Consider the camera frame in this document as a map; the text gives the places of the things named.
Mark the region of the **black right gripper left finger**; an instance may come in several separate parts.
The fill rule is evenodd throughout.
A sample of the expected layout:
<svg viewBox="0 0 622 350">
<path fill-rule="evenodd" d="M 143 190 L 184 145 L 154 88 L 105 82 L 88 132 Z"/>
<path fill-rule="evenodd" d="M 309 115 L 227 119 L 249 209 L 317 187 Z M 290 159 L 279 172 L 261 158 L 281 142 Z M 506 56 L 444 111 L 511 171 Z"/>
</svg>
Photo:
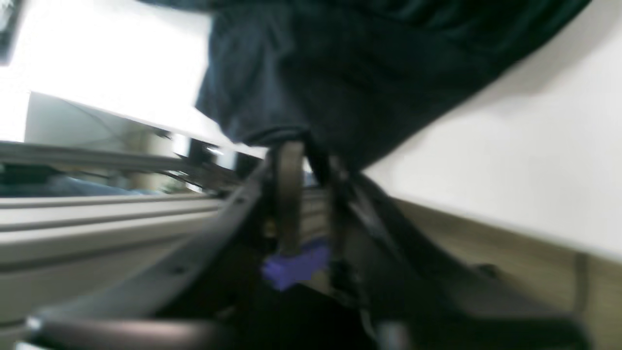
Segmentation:
<svg viewBox="0 0 622 350">
<path fill-rule="evenodd" d="M 45 350 L 228 350 L 264 280 L 291 286 L 301 255 L 305 144 L 283 142 L 215 219 L 153 266 L 28 318 Z"/>
</svg>

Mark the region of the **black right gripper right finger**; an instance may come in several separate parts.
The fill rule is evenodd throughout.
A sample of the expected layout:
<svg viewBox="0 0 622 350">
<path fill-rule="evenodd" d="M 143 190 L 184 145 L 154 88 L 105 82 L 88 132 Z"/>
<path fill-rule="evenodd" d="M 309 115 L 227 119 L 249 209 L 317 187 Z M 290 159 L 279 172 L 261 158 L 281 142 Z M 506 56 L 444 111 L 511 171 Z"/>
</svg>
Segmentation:
<svg viewBox="0 0 622 350">
<path fill-rule="evenodd" d="M 518 292 L 435 244 L 388 195 L 328 158 L 342 264 L 380 350 L 586 350 L 568 312 Z"/>
</svg>

